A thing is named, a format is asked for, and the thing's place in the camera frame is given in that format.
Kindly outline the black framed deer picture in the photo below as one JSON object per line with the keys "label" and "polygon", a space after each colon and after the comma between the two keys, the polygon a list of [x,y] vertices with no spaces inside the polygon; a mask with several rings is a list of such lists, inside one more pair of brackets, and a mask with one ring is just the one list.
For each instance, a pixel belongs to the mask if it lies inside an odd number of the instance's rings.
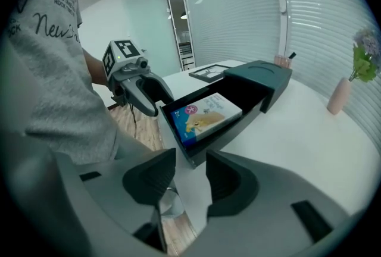
{"label": "black framed deer picture", "polygon": [[225,65],[214,64],[209,67],[193,71],[189,73],[189,76],[206,83],[213,83],[222,79],[224,77],[224,72],[229,68],[230,67]]}

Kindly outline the dark teal tissue box holder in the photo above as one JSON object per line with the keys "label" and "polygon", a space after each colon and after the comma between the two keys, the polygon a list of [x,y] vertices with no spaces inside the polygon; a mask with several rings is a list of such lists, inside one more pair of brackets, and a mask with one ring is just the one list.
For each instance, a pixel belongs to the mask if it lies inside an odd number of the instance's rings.
{"label": "dark teal tissue box holder", "polygon": [[[254,61],[230,67],[224,72],[222,79],[201,89],[193,90],[190,94],[162,106],[160,109],[163,123],[167,125],[168,134],[174,139],[180,154],[192,168],[196,168],[205,162],[207,150],[221,150],[241,133],[259,113],[266,113],[287,88],[291,74],[290,69],[265,61]],[[171,112],[213,93],[220,93],[237,105],[242,109],[242,116],[198,141],[195,145],[184,147],[171,118]]]}

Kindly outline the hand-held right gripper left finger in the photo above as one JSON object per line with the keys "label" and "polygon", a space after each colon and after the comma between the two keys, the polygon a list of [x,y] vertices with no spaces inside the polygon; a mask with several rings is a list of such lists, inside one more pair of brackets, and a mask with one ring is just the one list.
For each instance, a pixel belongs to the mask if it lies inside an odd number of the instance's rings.
{"label": "hand-held right gripper left finger", "polygon": [[175,149],[82,167],[58,156],[89,257],[167,257],[160,200],[175,166]]}

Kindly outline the pink pen basket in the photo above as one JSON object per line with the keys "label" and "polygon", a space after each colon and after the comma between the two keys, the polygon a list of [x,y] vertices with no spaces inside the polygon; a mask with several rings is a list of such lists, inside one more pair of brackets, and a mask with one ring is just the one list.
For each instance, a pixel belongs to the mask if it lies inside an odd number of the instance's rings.
{"label": "pink pen basket", "polygon": [[291,62],[292,60],[284,55],[275,55],[274,56],[274,64],[285,67],[285,68],[291,68]]}

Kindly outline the person's left forearm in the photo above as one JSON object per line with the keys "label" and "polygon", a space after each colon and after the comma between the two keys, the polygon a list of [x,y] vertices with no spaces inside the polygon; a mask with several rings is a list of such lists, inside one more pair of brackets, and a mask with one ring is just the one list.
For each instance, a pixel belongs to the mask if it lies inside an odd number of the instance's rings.
{"label": "person's left forearm", "polygon": [[84,48],[82,50],[83,50],[88,71],[92,79],[92,83],[98,84],[101,86],[108,86],[108,80],[104,71],[104,66],[102,61],[94,58]]}

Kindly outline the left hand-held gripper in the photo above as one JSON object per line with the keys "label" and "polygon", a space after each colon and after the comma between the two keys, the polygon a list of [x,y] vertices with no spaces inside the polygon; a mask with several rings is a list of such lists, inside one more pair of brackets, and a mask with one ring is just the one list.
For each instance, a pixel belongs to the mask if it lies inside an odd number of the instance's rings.
{"label": "left hand-held gripper", "polygon": [[142,51],[131,40],[112,40],[102,59],[108,80],[111,99],[120,106],[132,104],[149,117],[156,117],[156,102],[169,104],[174,101],[166,82],[150,67],[139,70],[136,60],[144,57]]}

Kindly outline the person's grey printed t-shirt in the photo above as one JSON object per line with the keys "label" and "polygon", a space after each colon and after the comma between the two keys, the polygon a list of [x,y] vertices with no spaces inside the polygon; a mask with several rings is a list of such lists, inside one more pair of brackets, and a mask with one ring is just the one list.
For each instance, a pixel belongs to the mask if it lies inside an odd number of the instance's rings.
{"label": "person's grey printed t-shirt", "polygon": [[42,88],[26,133],[80,165],[149,154],[94,91],[81,24],[77,0],[18,0],[11,12],[7,38]]}

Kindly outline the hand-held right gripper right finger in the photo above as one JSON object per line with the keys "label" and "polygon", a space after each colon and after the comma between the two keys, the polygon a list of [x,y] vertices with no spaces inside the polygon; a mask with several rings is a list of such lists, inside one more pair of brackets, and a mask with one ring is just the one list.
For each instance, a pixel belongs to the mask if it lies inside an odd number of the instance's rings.
{"label": "hand-held right gripper right finger", "polygon": [[178,157],[178,192],[197,231],[182,257],[325,257],[348,215],[297,174],[226,152],[196,169]]}

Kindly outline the blue and white cardboard box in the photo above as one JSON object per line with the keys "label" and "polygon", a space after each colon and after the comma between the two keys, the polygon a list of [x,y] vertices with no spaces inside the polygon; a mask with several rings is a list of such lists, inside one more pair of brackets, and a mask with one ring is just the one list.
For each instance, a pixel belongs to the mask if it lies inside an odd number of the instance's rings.
{"label": "blue and white cardboard box", "polygon": [[241,116],[242,109],[220,93],[213,93],[171,112],[179,139],[186,148]]}

